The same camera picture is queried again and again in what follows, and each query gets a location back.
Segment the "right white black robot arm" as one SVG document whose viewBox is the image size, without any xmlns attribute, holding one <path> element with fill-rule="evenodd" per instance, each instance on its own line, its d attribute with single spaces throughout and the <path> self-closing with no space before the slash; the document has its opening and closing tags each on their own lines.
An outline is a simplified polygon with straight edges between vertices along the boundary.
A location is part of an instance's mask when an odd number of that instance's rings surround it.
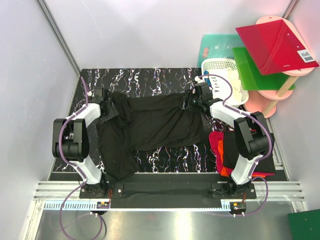
<svg viewBox="0 0 320 240">
<path fill-rule="evenodd" d="M 234 129 L 238 157 L 227 183 L 218 193 L 239 198 L 249 189 L 258 163 L 273 151 L 274 142 L 264 115 L 259 111 L 242 111 L 227 105 L 225 100 L 213 98 L 206 82 L 197 83 L 195 90 L 186 90 L 180 107 L 183 110 L 198 109 Z"/>
</svg>

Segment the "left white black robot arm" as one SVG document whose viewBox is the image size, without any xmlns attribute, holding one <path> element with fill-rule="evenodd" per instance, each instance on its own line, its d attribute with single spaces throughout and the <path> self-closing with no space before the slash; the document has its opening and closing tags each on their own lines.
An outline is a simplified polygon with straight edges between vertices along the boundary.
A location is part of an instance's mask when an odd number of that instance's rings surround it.
<svg viewBox="0 0 320 240">
<path fill-rule="evenodd" d="M 96 120 L 106 122 L 119 115 L 111 100 L 111 92 L 97 88 L 90 92 L 86 102 L 67 118 L 53 121 L 52 155 L 71 166 L 81 177 L 81 191 L 103 198 L 108 193 L 108 183 L 90 157 L 87 128 Z"/>
</svg>

